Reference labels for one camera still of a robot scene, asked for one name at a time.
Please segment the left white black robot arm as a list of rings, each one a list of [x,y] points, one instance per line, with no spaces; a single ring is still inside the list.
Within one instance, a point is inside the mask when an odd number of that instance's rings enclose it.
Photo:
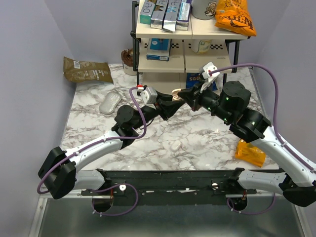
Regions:
[[[115,125],[101,137],[68,151],[55,147],[49,152],[38,171],[40,183],[37,192],[50,193],[54,199],[60,199],[75,189],[93,189],[99,195],[106,194],[110,186],[101,170],[86,175],[80,171],[102,156],[122,150],[144,137],[148,122],[158,116],[168,120],[184,103],[183,100],[174,101],[171,95],[158,93],[153,107],[140,107],[137,102],[134,107],[119,107]]]

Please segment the beige earbud charging case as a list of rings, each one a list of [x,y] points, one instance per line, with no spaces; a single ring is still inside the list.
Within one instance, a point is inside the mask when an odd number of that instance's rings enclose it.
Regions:
[[[172,90],[172,92],[171,92],[172,101],[180,101],[180,100],[183,100],[183,98],[181,98],[181,97],[179,96],[179,94],[178,94],[178,93],[181,92],[181,91],[182,91],[181,88]]]

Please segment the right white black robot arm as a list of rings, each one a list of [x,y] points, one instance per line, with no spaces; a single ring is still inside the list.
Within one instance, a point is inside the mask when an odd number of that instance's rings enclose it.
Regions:
[[[217,95],[201,83],[177,93],[193,111],[207,109],[220,118],[238,138],[259,148],[275,163],[276,173],[244,170],[227,181],[228,190],[234,194],[243,189],[254,189],[283,195],[289,202],[307,207],[316,200],[316,175],[306,158],[298,161],[277,138],[271,122],[260,112],[248,108],[251,92],[239,81],[224,84]]]

